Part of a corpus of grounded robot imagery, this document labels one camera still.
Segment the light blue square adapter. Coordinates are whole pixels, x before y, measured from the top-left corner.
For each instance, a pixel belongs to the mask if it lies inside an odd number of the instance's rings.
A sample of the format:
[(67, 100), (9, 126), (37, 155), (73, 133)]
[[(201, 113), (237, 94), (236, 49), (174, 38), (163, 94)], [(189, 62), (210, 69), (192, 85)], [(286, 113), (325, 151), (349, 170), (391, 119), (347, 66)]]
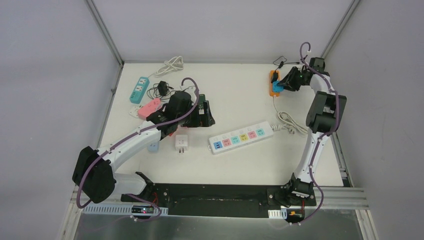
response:
[(283, 90), (284, 90), (284, 86), (279, 85), (278, 81), (275, 81), (271, 84), (271, 95), (272, 96), (278, 97)]

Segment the orange power strip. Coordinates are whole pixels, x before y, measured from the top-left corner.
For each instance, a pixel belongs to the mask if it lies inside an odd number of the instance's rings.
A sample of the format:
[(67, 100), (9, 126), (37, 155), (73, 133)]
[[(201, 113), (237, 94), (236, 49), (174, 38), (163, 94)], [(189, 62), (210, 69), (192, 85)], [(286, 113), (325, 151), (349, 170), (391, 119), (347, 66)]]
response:
[(280, 71), (279, 70), (271, 70), (269, 73), (269, 95), (271, 97), (278, 97), (280, 93), (284, 90), (282, 86), (279, 85)]

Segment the white long power strip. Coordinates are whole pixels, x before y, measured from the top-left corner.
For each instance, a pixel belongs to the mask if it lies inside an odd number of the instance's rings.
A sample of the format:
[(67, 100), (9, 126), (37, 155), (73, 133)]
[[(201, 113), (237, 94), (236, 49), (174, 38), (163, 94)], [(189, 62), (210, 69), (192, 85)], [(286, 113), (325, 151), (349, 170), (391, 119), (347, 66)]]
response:
[(270, 124), (268, 121), (261, 121), (213, 135), (208, 138), (207, 147), (213, 155), (217, 155), (272, 138), (274, 132), (280, 130), (288, 130), (290, 134), (296, 132), (296, 128), (289, 124)]

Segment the white cube adapter bear print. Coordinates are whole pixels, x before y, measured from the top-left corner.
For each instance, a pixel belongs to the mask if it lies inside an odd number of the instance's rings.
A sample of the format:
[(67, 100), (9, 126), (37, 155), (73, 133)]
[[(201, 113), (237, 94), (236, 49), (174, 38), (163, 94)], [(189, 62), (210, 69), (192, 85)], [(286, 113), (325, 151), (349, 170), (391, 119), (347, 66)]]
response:
[(187, 134), (176, 135), (174, 146), (179, 154), (184, 154), (189, 148), (189, 136)]

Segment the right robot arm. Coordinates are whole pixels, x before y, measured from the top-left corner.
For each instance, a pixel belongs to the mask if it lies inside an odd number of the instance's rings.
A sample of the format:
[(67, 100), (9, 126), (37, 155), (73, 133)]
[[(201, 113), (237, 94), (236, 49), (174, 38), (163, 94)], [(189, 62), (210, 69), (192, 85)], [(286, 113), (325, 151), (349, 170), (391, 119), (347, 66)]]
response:
[(292, 67), (277, 86), (298, 91), (301, 86), (313, 89), (315, 97), (306, 115), (307, 140), (304, 151), (288, 183), (274, 194), (274, 201), (285, 207), (315, 206), (315, 171), (330, 136), (338, 129), (347, 97), (338, 94), (325, 71), (325, 60), (313, 57), (302, 68)]

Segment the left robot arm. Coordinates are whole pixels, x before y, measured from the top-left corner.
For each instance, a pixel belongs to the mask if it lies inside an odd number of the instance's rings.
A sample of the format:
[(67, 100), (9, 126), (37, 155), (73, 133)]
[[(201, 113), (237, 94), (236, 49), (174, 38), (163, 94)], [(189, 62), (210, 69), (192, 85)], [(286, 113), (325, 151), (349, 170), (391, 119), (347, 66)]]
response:
[(141, 172), (118, 173), (118, 168), (141, 150), (158, 143), (178, 127), (202, 128), (215, 124), (210, 103), (200, 94), (192, 100), (186, 91), (177, 91), (168, 103), (148, 115), (143, 123), (114, 143), (79, 153), (72, 175), (78, 194), (84, 193), (90, 203), (101, 203), (111, 195), (134, 195), (140, 202), (152, 198), (151, 181)]

